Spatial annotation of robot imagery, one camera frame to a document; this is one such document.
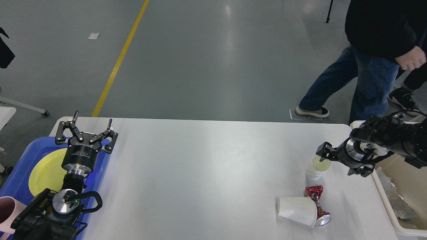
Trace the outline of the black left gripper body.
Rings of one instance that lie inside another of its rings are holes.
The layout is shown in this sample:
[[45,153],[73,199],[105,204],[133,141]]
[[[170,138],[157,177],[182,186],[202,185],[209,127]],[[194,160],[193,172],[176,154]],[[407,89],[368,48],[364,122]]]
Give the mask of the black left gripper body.
[[90,142],[95,137],[93,133],[83,133],[83,142],[79,142],[78,137],[68,139],[67,150],[62,161],[61,167],[64,170],[82,170],[84,174],[93,172],[98,153],[102,148],[100,141]]

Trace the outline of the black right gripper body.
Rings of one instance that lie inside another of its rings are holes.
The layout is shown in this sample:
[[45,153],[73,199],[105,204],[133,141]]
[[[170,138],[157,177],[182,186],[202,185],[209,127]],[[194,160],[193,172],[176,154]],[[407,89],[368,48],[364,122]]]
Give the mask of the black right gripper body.
[[374,151],[372,144],[348,138],[337,148],[337,161],[349,168],[374,168]]

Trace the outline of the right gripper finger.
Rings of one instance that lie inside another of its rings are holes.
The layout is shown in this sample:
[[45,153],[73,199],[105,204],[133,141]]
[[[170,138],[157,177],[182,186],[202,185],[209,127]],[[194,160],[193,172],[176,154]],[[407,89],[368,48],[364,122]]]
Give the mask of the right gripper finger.
[[365,164],[357,168],[350,168],[348,170],[347,175],[348,176],[360,175],[362,177],[367,177],[371,175],[374,172],[374,170],[375,170],[374,164]]
[[316,155],[321,159],[328,159],[330,161],[335,162],[343,162],[343,143],[341,143],[338,147],[334,148],[329,142],[324,142],[321,144],[317,150]]

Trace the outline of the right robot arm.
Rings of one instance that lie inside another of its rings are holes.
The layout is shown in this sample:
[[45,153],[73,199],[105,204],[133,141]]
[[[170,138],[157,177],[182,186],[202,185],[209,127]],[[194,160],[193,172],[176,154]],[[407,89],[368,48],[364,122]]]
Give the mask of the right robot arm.
[[348,167],[348,175],[367,177],[375,165],[397,154],[420,169],[427,165],[426,121],[405,123],[403,114],[371,117],[351,130],[349,137],[338,147],[329,142],[316,151],[319,160],[340,162]]

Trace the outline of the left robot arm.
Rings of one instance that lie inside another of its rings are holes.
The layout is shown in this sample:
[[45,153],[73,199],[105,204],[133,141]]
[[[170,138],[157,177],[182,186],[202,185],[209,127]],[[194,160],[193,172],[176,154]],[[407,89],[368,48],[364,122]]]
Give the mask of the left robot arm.
[[102,208],[96,183],[87,185],[86,180],[91,174],[101,176],[98,155],[113,152],[118,133],[111,127],[112,119],[97,135],[82,132],[76,125],[78,114],[76,111],[70,120],[60,121],[54,138],[56,145],[66,145],[60,189],[46,187],[18,214],[12,221],[14,240],[74,240],[87,227],[81,216]]

